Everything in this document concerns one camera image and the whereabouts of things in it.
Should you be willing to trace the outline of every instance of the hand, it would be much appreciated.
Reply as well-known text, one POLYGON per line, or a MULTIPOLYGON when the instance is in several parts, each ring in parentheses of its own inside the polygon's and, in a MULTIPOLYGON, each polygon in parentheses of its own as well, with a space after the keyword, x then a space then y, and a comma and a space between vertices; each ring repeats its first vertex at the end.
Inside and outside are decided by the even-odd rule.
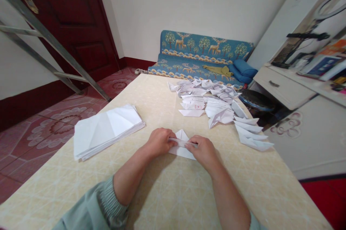
POLYGON ((196 158, 196 160, 205 168, 205 170, 210 174, 212 170, 218 167, 221 162, 216 155, 216 149, 213 143, 205 137, 194 135, 189 142, 198 144, 195 148, 192 144, 185 144, 186 149, 188 149, 196 158))
POLYGON ((146 144, 143 145, 143 147, 152 157, 158 157, 162 154, 168 153, 170 148, 178 144, 175 141, 169 141, 169 137, 177 138, 171 129, 155 129, 151 133, 149 140, 146 142, 146 144))

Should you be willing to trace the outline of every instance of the red wooden door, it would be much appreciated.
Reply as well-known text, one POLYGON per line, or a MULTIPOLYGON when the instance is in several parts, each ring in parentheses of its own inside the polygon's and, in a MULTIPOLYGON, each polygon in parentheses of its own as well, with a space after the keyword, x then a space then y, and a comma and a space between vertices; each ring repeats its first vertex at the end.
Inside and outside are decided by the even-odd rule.
MULTIPOLYGON (((33 1, 39 10, 35 16, 95 81, 119 70, 101 0, 33 1)), ((65 72, 78 74, 47 42, 42 42, 65 72)))

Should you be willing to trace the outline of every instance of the white cabinet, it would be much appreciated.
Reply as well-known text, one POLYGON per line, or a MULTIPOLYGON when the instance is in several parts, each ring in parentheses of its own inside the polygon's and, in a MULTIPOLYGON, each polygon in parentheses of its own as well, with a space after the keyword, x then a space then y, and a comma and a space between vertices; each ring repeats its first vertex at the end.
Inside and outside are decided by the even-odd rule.
POLYGON ((289 110, 302 106, 316 93, 297 82, 263 66, 253 78, 289 110))
POLYGON ((317 96, 265 131, 298 179, 346 173, 346 109, 317 96))

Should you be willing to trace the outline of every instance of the yellow cloth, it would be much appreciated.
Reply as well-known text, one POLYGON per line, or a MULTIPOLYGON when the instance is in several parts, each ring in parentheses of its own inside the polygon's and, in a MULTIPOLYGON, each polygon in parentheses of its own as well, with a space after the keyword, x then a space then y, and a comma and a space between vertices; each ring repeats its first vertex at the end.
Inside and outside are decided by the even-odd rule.
POLYGON ((230 69, 227 66, 221 68, 221 67, 214 67, 214 66, 203 65, 203 68, 205 68, 207 70, 210 70, 212 72, 224 75, 226 77, 230 77, 230 76, 233 75, 233 73, 230 72, 230 69))

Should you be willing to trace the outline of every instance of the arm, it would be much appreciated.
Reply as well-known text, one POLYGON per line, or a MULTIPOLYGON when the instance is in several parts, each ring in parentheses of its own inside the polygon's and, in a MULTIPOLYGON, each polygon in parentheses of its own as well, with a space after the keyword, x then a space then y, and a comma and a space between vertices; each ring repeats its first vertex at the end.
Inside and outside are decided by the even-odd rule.
POLYGON ((142 179, 145 168, 155 157, 165 154, 176 145, 168 141, 176 138, 172 130, 158 128, 149 140, 105 182, 88 190, 63 215, 54 230, 61 229, 123 229, 127 221, 127 207, 142 179))
POLYGON ((113 178, 115 195, 122 205, 130 204, 142 179, 145 168, 155 157, 165 154, 176 142, 168 141, 176 138, 170 129, 154 130, 148 142, 139 148, 134 155, 115 173, 113 178))
POLYGON ((250 228, 250 211, 233 184, 230 175, 216 155, 213 143, 204 137, 194 136, 190 140, 198 148, 186 144, 186 148, 207 170, 212 178, 217 212, 222 229, 250 228))

